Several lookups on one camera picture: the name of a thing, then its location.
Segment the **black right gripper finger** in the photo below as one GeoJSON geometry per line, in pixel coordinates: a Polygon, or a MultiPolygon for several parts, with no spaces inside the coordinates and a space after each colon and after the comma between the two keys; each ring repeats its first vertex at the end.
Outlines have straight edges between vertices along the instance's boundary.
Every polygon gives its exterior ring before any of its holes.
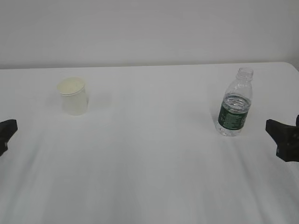
{"type": "Polygon", "coordinates": [[[283,161],[299,161],[299,116],[295,126],[269,119],[266,121],[265,130],[277,145],[278,158],[283,161]]]}

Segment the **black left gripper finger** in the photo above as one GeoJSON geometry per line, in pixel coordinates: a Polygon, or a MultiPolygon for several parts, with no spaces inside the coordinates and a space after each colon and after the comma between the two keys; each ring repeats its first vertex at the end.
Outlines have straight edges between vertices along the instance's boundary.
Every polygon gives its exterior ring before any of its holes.
{"type": "Polygon", "coordinates": [[[0,122],[0,156],[8,150],[8,142],[17,130],[17,120],[15,119],[0,122]]]}

